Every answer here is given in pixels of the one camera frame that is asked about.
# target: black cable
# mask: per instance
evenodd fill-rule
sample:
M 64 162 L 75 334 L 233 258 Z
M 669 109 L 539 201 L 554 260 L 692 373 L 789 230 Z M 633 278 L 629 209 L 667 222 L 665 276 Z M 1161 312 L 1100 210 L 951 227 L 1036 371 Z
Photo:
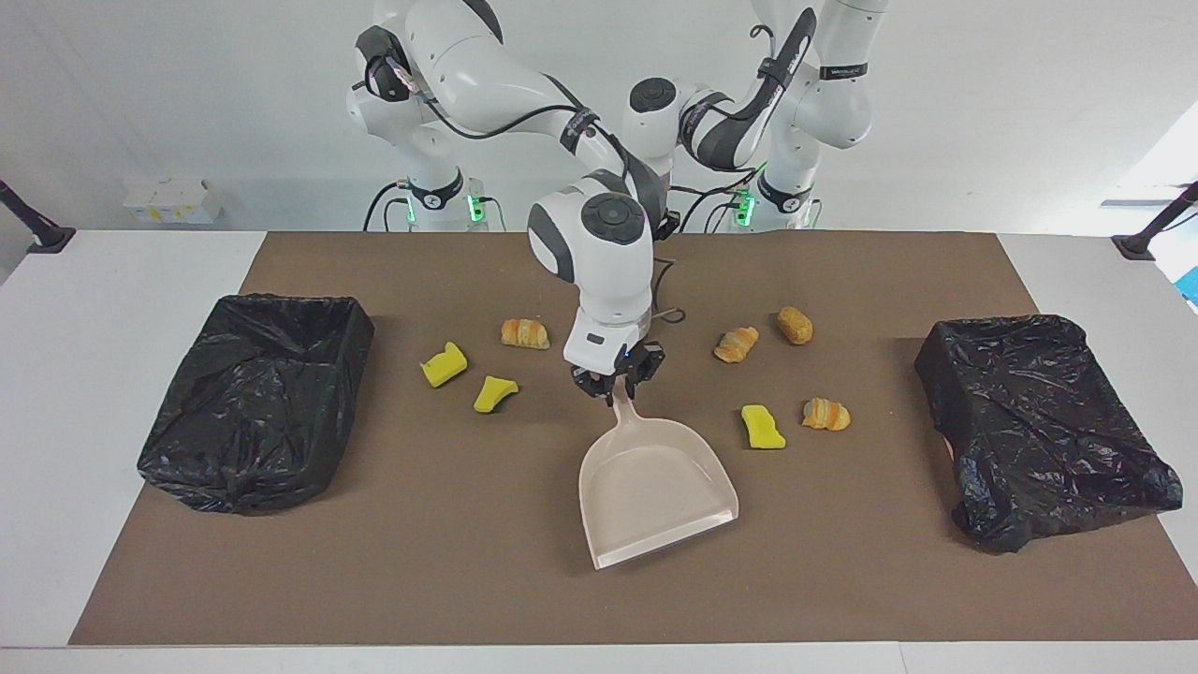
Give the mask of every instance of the black cable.
M 762 165 L 760 165 L 760 166 L 757 166 L 755 169 L 750 169 L 748 172 L 745 172 L 744 176 L 742 176 L 739 180 L 737 180 L 736 182 L 733 182 L 731 184 L 726 184 L 724 187 L 715 187 L 715 188 L 701 192 L 700 195 L 698 195 L 698 199 L 695 199 L 695 202 L 691 204 L 689 208 L 686 208 L 686 214 L 684 214 L 682 217 L 682 225 L 678 227 L 678 231 L 679 232 L 686 231 L 686 223 L 690 221 L 690 215 L 695 214 L 695 211 L 698 208 L 698 205 L 702 204 L 706 199 L 708 199 L 709 196 L 714 196 L 715 194 L 720 194 L 722 192 L 728 192 L 730 189 L 736 189 L 738 187 L 742 187 L 742 186 L 746 184 L 750 180 L 752 180 L 752 177 L 755 175 L 757 175 L 757 172 L 761 171 L 762 166 L 764 166 L 764 165 L 766 164 L 762 164 Z
M 658 272 L 657 279 L 654 279 L 654 281 L 653 281 L 653 291 L 652 291 L 652 295 L 653 295 L 653 314 L 652 315 L 653 315 L 653 317 L 660 317 L 662 322 L 668 322 L 670 324 L 677 324 L 677 323 L 686 320 L 686 310 L 683 309 L 682 306 L 670 306 L 666 310 L 660 310 L 658 308 L 658 296 L 661 293 L 661 280 L 666 277 L 666 272 L 670 271 L 673 267 L 673 265 L 676 265 L 678 262 L 678 260 L 673 260 L 673 259 L 670 259 L 670 257 L 658 257 L 658 256 L 654 256 L 653 261 L 661 262 L 665 266 L 661 267 L 661 271 Z
M 486 140 L 488 138 L 495 138 L 496 135 L 498 135 L 501 133 L 504 133 L 504 132 L 508 132 L 508 130 L 512 130 L 513 128 L 515 128 L 515 127 L 520 126 L 521 123 L 531 120 L 532 117 L 534 117 L 537 115 L 543 115 L 545 113 L 552 113 L 555 110 L 564 110 L 564 111 L 568 111 L 568 113 L 577 113 L 579 111 L 574 105 L 567 105 L 564 103 L 559 103 L 559 104 L 555 104 L 555 105 L 545 105 L 544 108 L 537 108 L 536 110 L 525 113 L 525 114 L 520 115 L 519 117 L 509 121 L 508 123 L 501 126 L 500 128 L 496 128 L 496 129 L 492 129 L 492 130 L 488 130 L 485 133 L 471 133 L 468 130 L 464 130 L 461 128 L 458 128 L 456 126 L 454 126 L 454 123 L 452 121 L 449 121 L 448 119 L 446 119 L 446 116 L 437 108 L 437 105 L 436 105 L 436 103 L 435 103 L 434 99 L 431 99 L 431 98 L 424 98 L 424 102 L 429 104 L 429 109 L 431 109 L 432 114 L 435 114 L 437 116 L 437 119 L 441 120 L 441 123 L 443 123 L 447 127 L 449 127 L 449 130 L 456 133 L 458 135 L 461 135 L 462 138 L 470 138 L 471 140 Z
M 1198 215 L 1198 213 L 1190 213 L 1188 215 L 1179 219 L 1178 221 L 1170 224 L 1169 226 L 1166 226 L 1161 231 L 1169 231 L 1170 229 L 1176 229 L 1176 227 L 1181 226 L 1182 224 L 1192 220 L 1194 218 L 1194 215 Z
M 498 199 L 496 199 L 495 196 L 479 196 L 478 202 L 495 204 L 495 207 L 500 211 L 500 226 L 503 227 L 503 231 L 508 230 L 508 220 L 503 218 L 503 204 L 501 204 Z
M 399 188 L 399 183 L 388 182 L 387 184 L 383 186 L 382 189 L 379 190 L 377 194 L 375 194 L 375 198 L 370 200 L 370 207 L 367 208 L 367 217 L 365 219 L 362 220 L 362 231 L 367 231 L 368 229 L 370 229 L 370 215 L 374 214 L 375 206 L 379 205 L 379 201 L 382 199 L 382 195 L 397 188 Z
M 703 223 L 703 233 L 714 233 L 720 229 L 720 223 L 724 221 L 724 215 L 728 213 L 732 208 L 737 206 L 736 199 L 728 200 L 726 204 L 720 204 L 712 208 L 712 212 L 707 213 L 707 221 Z M 720 213 L 720 219 L 715 220 L 715 227 L 712 229 L 712 215 Z
M 398 196 L 398 198 L 392 199 L 392 200 L 387 201 L 386 204 L 383 204 L 383 206 L 382 206 L 382 227 L 386 231 L 391 231 L 391 221 L 387 219 L 387 214 L 391 211 L 391 205 L 392 204 L 404 204 L 406 206 L 407 205 L 407 199 L 405 199 L 403 196 Z M 407 226 L 407 229 L 412 229 L 411 224 Z

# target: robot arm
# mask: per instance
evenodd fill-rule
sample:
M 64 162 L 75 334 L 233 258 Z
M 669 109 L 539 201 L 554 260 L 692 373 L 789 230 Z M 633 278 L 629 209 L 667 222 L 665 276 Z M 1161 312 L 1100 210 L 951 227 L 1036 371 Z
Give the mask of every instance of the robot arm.
M 756 35 L 763 26 L 773 45 L 772 26 L 761 24 L 750 35 Z M 776 53 L 772 49 L 770 57 L 762 61 L 757 68 L 757 81 L 733 105 L 727 105 L 731 101 L 727 95 L 710 89 L 696 91 L 690 97 L 682 115 L 680 140 L 695 160 L 726 171 L 737 170 L 749 162 L 774 108 L 806 55 L 815 31 L 816 14 L 806 8 L 791 25 L 781 48 Z
M 474 7 L 461 0 L 393 7 L 368 31 L 383 47 L 365 59 L 371 92 L 393 104 L 416 103 L 468 138 L 550 135 L 588 169 L 539 199 L 528 215 L 537 259 L 579 287 L 564 357 L 592 396 L 610 395 L 619 375 L 634 376 L 630 388 L 652 377 L 664 358 L 642 344 L 652 303 L 651 224 L 665 217 L 660 176 L 565 86 L 514 60 Z
M 825 0 L 815 49 L 821 67 L 803 63 L 770 121 L 769 163 L 754 184 L 757 218 L 786 226 L 807 202 L 819 165 L 819 145 L 847 148 L 870 132 L 872 110 L 863 79 L 870 48 L 890 0 Z M 767 23 L 785 22 L 776 0 L 754 0 Z
M 651 321 L 653 230 L 666 215 L 668 160 L 648 163 L 598 123 L 598 116 L 549 75 L 514 60 L 489 25 L 482 0 L 397 0 L 359 38 L 368 91 L 398 104 L 415 102 L 456 133 L 550 135 L 588 172 L 539 199 L 528 214 L 537 259 L 579 287 L 579 309 L 564 348 L 575 383 L 610 400 L 616 377 L 630 396 L 664 359 L 645 342 Z M 758 83 L 728 109 L 728 97 L 689 87 L 653 103 L 655 130 L 668 157 L 683 145 L 704 165 L 734 170 L 749 160 L 766 122 L 812 40 L 807 10 Z M 682 132 L 679 134 L 679 123 Z

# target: black plastic bag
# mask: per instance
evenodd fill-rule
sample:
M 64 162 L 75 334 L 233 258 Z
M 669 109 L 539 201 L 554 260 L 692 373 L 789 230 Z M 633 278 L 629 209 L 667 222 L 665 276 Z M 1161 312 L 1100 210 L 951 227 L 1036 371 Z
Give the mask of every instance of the black plastic bag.
M 1085 346 L 1057 315 L 937 322 L 915 359 L 951 445 L 952 521 L 982 546 L 1088 532 L 1181 508 L 1181 482 L 1149 447 Z
M 138 472 L 199 511 L 247 515 L 323 492 L 373 336 L 352 297 L 222 297 L 167 390 Z

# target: dustpan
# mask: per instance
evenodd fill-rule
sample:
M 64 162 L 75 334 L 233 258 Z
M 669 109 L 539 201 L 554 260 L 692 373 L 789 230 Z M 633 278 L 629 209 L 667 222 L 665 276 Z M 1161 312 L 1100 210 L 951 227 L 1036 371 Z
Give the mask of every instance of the dustpan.
M 636 414 L 624 388 L 612 394 L 616 427 L 582 457 L 579 505 L 595 570 L 732 522 L 737 492 L 702 436 Z

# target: pastry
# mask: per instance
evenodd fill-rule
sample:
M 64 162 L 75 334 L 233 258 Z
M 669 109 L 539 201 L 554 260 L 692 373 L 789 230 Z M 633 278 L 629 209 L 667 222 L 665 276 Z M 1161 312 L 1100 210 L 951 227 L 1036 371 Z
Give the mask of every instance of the pastry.
M 715 348 L 715 358 L 724 363 L 740 363 L 745 360 L 749 350 L 756 344 L 756 327 L 737 327 L 724 333 L 720 346 Z
M 853 423 L 848 408 L 827 399 L 811 399 L 803 406 L 803 426 L 807 429 L 827 429 L 843 431 Z
M 778 311 L 778 326 L 782 328 L 782 334 L 792 345 L 806 345 L 811 341 L 811 318 L 803 315 L 803 311 L 794 306 L 782 306 Z
M 549 348 L 549 330 L 539 320 L 509 317 L 503 321 L 500 341 L 509 347 L 544 351 Z

